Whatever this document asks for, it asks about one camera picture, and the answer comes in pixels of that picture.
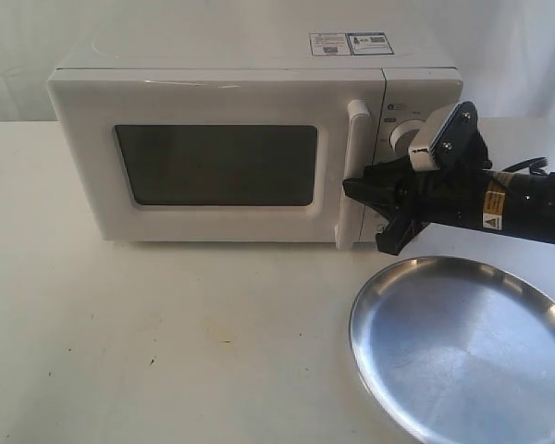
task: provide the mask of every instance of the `sticker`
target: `sticker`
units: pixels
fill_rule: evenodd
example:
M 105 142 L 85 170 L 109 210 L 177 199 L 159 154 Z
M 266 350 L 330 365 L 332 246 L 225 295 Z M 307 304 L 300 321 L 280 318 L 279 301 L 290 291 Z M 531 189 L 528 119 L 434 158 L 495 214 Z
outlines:
M 496 181 L 507 187 L 513 174 L 493 173 Z M 483 228 L 503 230 L 503 208 L 506 204 L 506 190 L 497 182 L 491 180 L 487 186 L 483 201 Z
M 344 33 L 310 34 L 313 56 L 351 56 L 352 51 Z
M 355 56 L 394 54 L 384 32 L 348 32 L 348 40 Z

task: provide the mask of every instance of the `microwave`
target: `microwave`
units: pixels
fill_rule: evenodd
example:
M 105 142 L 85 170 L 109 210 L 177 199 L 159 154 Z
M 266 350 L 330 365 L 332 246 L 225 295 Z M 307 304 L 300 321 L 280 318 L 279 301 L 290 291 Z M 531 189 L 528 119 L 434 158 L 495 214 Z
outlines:
M 341 182 L 461 77 L 401 0 L 113 4 L 48 92 L 107 240 L 374 241 Z

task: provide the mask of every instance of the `stainless steel plate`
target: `stainless steel plate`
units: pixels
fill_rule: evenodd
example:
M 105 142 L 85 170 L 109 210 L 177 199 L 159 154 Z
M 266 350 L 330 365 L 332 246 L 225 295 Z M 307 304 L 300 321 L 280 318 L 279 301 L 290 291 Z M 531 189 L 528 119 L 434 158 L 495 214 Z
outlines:
M 358 294 L 350 341 L 366 388 L 421 442 L 555 443 L 555 303 L 518 277 L 392 265 Z

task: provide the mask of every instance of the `white wall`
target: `white wall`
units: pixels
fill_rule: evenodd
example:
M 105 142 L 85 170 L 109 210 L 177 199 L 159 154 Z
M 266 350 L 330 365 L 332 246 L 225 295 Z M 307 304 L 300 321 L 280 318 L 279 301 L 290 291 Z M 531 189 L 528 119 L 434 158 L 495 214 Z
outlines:
M 409 1 L 458 63 L 464 97 L 482 115 L 555 125 L 555 0 Z M 110 2 L 0 0 L 0 120 L 54 118 L 45 80 Z

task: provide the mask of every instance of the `table surface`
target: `table surface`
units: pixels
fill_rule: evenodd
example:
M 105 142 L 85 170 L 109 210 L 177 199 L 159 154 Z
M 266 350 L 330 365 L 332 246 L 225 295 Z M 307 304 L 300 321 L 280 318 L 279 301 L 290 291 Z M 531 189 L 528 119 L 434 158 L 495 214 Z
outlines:
M 547 155 L 555 169 L 544 120 L 481 129 L 496 167 Z M 555 300 L 555 246 L 456 228 L 400 258 L 103 241 L 58 124 L 0 123 L 0 442 L 412 442 L 365 393 L 347 324 L 375 272 L 429 254 Z

